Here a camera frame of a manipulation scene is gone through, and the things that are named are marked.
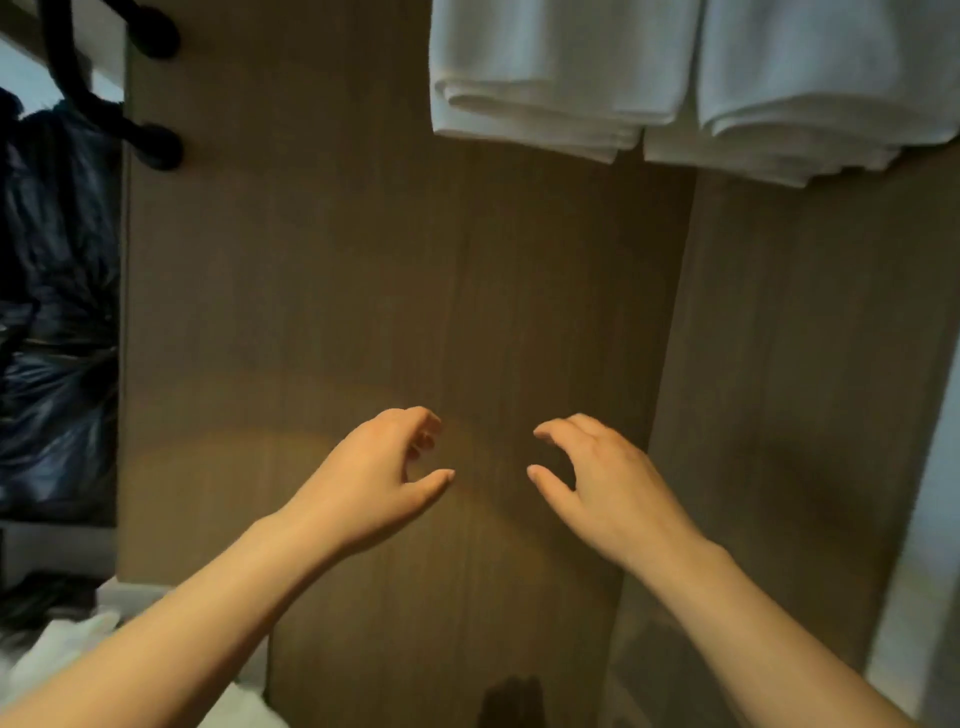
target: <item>stack of towels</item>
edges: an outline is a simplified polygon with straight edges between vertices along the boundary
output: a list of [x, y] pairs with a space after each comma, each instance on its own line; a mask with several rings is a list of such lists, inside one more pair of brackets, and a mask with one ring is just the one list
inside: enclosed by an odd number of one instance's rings
[[960, 0], [433, 0], [434, 131], [802, 187], [960, 131]]

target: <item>forearm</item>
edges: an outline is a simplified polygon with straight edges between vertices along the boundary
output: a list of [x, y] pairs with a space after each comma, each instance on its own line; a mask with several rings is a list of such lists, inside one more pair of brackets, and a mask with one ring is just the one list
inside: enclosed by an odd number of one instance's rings
[[26, 696], [0, 725], [195, 725], [323, 567], [285, 526], [276, 517], [255, 523], [204, 569]]
[[904, 728], [903, 713], [704, 542], [651, 587], [757, 728]]

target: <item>black hook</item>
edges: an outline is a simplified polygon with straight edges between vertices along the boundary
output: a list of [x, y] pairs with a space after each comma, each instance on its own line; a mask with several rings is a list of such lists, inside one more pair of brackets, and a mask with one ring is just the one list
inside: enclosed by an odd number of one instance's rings
[[[131, 43], [148, 58], [169, 59], [180, 49], [177, 26], [156, 8], [133, 0], [104, 0], [127, 22]], [[134, 124], [119, 107], [95, 96], [77, 62], [71, 0], [38, 0], [43, 42], [50, 75], [74, 108], [104, 132], [131, 143], [145, 164], [159, 170], [176, 169], [183, 161], [180, 137], [158, 124]]]

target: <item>wardrobe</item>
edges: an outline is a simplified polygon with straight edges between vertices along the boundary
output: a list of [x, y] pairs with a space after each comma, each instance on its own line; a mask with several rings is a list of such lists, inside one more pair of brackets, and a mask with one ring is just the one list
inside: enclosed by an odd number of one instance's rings
[[127, 113], [185, 157], [125, 170], [120, 579], [180, 582], [426, 404], [456, 484], [283, 618], [280, 715], [473, 726], [518, 677], [550, 728], [735, 720], [526, 479], [572, 475], [531, 430], [584, 411], [862, 667], [960, 324], [960, 150], [800, 192], [438, 138], [429, 0], [156, 5], [182, 47], [130, 54]]

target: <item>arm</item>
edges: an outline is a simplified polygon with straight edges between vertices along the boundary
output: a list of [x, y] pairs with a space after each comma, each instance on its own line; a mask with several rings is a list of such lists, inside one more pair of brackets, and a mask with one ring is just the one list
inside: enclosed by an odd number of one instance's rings
[[544, 423], [535, 434], [563, 449], [577, 476], [571, 491], [530, 466], [543, 497], [674, 614], [753, 725], [914, 725], [697, 530], [643, 452], [586, 415]]
[[0, 716], [2, 728], [196, 725], [286, 608], [325, 570], [438, 498], [453, 471], [406, 482], [440, 421], [422, 407], [357, 427], [281, 510], [256, 522], [71, 667]]

